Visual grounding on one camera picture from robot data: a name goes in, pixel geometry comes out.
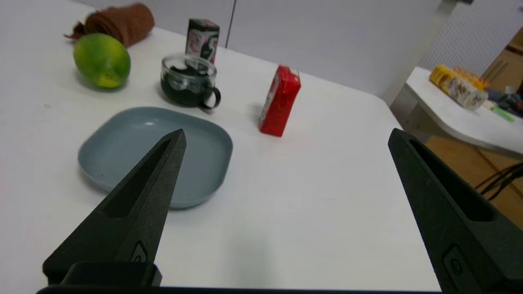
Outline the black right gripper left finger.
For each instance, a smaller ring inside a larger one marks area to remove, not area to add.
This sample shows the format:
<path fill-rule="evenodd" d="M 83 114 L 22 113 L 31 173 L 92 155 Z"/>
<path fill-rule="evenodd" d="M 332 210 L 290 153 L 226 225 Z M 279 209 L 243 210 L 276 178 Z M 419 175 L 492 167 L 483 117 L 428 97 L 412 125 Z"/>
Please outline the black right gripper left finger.
<path fill-rule="evenodd" d="M 159 286 L 154 264 L 186 149 L 163 136 L 45 260 L 50 286 Z"/>

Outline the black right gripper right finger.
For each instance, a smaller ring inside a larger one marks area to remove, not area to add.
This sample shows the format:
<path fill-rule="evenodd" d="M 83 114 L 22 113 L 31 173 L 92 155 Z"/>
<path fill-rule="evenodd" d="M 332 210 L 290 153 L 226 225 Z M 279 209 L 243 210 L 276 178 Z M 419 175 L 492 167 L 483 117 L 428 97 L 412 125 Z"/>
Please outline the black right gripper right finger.
<path fill-rule="evenodd" d="M 413 135 L 387 143 L 444 293 L 521 293 L 523 233 Z"/>

